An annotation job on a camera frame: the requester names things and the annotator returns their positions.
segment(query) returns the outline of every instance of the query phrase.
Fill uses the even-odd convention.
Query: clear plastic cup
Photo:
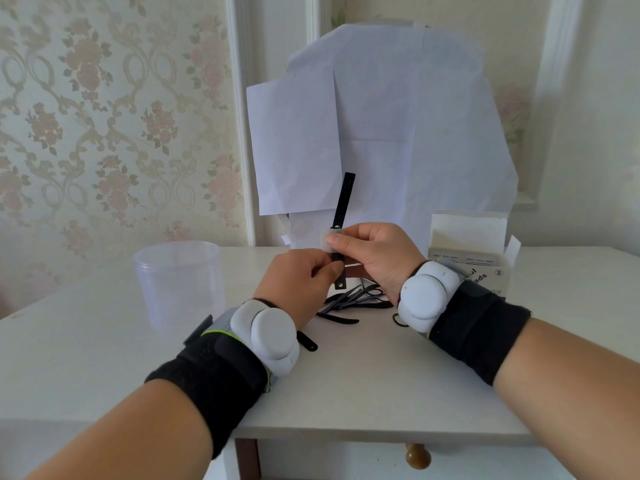
[[[176,241],[133,255],[151,325],[156,330],[198,324],[225,311],[220,248],[204,241]]]

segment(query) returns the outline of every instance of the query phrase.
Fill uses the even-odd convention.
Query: forearm
[[[209,428],[187,395],[170,382],[155,380],[26,480],[201,480],[212,450]]]
[[[494,387],[580,480],[637,478],[640,364],[531,319]]]

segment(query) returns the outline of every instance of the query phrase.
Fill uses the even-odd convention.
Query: brass knob
[[[419,443],[406,443],[406,462],[411,468],[424,470],[431,464],[431,453]]]

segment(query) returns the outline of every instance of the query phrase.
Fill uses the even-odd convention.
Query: white box
[[[511,236],[504,248],[508,214],[439,210],[431,220],[429,259],[453,264],[468,279],[507,296],[520,241]]]

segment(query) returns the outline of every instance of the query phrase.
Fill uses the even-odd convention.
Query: floral wallpaper
[[[224,0],[0,0],[0,317],[126,259],[245,245]]]
[[[504,135],[516,167],[538,78],[550,0],[332,0],[332,26],[398,18],[468,34],[486,48]]]

